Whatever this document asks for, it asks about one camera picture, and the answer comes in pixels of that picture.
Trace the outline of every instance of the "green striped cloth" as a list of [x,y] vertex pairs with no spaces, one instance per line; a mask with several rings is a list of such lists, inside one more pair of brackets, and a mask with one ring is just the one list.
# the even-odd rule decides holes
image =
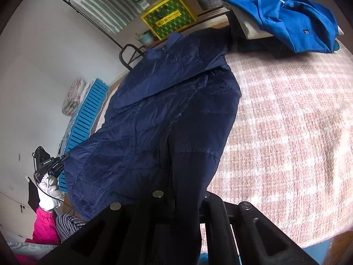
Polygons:
[[133,19],[139,16],[149,3],[146,0],[73,0],[95,20],[104,25],[114,34],[119,33]]

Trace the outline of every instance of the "jacket sleeve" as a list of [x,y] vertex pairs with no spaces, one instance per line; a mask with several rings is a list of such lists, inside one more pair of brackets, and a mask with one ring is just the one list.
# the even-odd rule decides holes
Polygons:
[[241,96],[229,70],[217,68],[207,86],[191,98],[170,136],[175,224],[171,226],[170,264],[197,264],[201,249],[199,208],[215,174]]
[[55,219],[53,212],[46,212],[38,207],[37,219],[34,222],[32,239],[25,242],[36,244],[59,245],[59,236],[55,229]]

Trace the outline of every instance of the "yellow box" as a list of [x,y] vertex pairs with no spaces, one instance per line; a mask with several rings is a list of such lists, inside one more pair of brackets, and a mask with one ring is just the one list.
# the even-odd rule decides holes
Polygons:
[[182,0],[159,0],[141,19],[159,40],[197,22],[197,16]]

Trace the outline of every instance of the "puffer jacket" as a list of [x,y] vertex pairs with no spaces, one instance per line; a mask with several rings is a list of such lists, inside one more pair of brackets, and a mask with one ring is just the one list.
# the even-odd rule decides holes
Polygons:
[[230,40],[229,27],[173,33],[165,47],[148,51],[126,76],[102,128],[65,161],[70,199],[82,217],[169,187],[177,220],[171,247],[184,252],[173,263],[197,261],[198,209],[241,96],[224,57]]

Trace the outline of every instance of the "gloved hand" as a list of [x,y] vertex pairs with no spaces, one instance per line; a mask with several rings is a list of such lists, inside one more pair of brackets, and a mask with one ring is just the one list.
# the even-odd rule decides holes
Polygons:
[[[62,201],[64,200],[64,194],[62,191],[58,189],[57,183],[49,184],[49,178],[47,173],[44,175],[41,183],[39,184],[39,187],[50,196],[58,198]],[[38,188],[38,195],[40,199],[39,206],[44,211],[52,211],[54,208],[59,207],[61,205],[61,201],[53,199],[50,196],[47,196],[39,188]]]

